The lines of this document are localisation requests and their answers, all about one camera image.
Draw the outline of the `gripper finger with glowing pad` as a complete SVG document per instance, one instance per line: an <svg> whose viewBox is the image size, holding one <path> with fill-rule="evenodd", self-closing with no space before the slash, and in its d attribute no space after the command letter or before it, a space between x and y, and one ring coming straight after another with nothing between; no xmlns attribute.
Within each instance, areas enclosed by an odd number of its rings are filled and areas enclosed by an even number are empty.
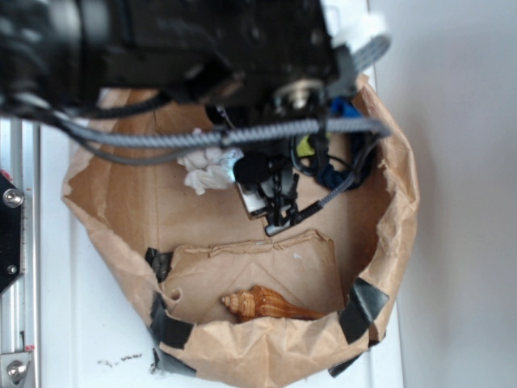
<svg viewBox="0 0 517 388"><path fill-rule="evenodd" d="M390 39L385 17L370 12L364 0L326 0L325 19L333 47L363 47L377 37Z"/></svg>
<svg viewBox="0 0 517 388"><path fill-rule="evenodd" d="M379 61L389 50L392 43L391 36L377 35L369 42L351 54L352 63L357 73L362 73L377 61Z"/></svg>

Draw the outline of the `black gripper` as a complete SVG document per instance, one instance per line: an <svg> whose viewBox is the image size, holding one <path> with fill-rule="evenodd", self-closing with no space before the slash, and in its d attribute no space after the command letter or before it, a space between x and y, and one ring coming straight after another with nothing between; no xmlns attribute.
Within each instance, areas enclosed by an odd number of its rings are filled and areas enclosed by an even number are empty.
<svg viewBox="0 0 517 388"><path fill-rule="evenodd" d="M83 1L82 112L263 108L297 82L352 81L319 1Z"/></svg>

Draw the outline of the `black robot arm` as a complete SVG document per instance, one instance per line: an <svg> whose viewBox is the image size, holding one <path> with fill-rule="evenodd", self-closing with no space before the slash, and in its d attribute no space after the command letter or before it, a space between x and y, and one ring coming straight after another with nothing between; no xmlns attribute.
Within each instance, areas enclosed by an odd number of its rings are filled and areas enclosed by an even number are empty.
<svg viewBox="0 0 517 388"><path fill-rule="evenodd" d="M108 87L257 110L302 91L352 96L390 44L380 15L331 34L319 1L4 1L1 111L97 116Z"/></svg>

